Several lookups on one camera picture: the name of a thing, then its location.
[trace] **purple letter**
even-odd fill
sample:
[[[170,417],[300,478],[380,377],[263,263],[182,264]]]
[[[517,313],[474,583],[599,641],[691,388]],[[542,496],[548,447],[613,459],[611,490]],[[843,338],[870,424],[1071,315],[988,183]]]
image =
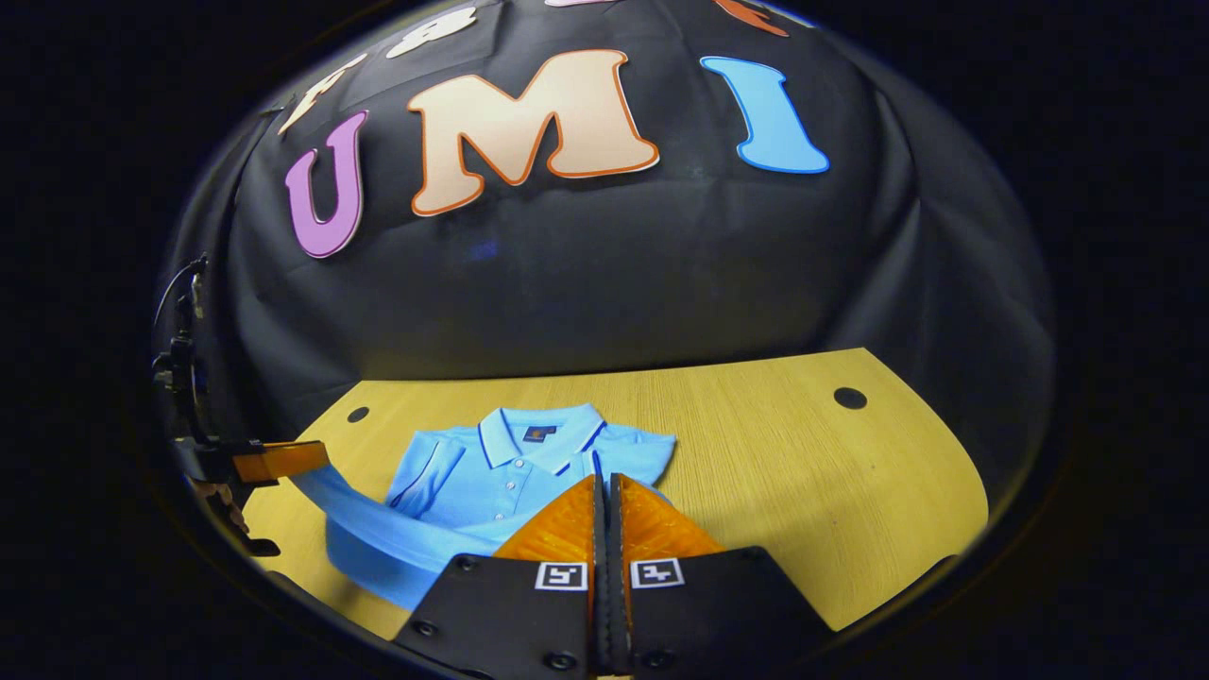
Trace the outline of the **purple letter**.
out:
[[[357,132],[370,116],[361,111],[340,123],[328,136],[336,163],[336,211],[328,221],[319,221],[314,214],[311,194],[311,166],[319,156],[311,149],[285,173],[285,188],[290,192],[290,218],[294,234],[302,249],[312,258],[326,258],[343,248],[357,234],[361,221],[361,160],[358,154]]]

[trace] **shirt tag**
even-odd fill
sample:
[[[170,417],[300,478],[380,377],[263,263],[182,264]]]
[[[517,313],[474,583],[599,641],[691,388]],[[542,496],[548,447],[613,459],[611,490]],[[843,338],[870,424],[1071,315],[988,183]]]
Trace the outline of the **shirt tag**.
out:
[[[530,427],[525,431],[525,442],[536,442],[538,444],[545,442],[546,434],[554,434],[559,428],[553,425],[546,425],[544,427]]]

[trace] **letter m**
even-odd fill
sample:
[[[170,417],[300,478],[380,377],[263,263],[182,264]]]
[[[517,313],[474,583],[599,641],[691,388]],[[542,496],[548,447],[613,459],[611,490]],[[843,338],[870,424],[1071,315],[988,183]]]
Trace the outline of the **letter m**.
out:
[[[447,80],[407,104],[423,127],[424,184],[411,201],[421,217],[465,206],[482,194],[482,175],[469,173],[462,140],[517,186],[528,178],[550,120],[559,148],[546,167],[566,178],[636,172],[659,161],[659,149],[638,136],[621,91],[626,56],[584,50],[551,57],[517,99],[476,75]]]

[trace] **soft orange finger pad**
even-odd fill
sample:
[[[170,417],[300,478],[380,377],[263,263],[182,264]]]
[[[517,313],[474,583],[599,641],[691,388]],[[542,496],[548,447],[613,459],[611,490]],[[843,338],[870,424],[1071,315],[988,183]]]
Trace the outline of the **soft orange finger pad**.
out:
[[[595,501],[590,476],[550,501],[496,551],[494,557],[530,561],[592,561]]]
[[[328,448],[323,442],[289,442],[265,444],[265,453],[232,456],[236,472],[244,482],[267,482],[302,474],[328,466]]]
[[[725,551],[658,494],[621,476],[621,558],[692,558]]]

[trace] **shirt sleeve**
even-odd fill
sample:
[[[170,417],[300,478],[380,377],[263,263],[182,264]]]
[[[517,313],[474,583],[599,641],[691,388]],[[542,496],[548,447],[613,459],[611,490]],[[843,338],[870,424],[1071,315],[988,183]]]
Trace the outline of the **shirt sleeve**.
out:
[[[420,517],[436,499],[465,446],[430,432],[417,432],[403,455],[387,494],[387,505],[407,517]]]

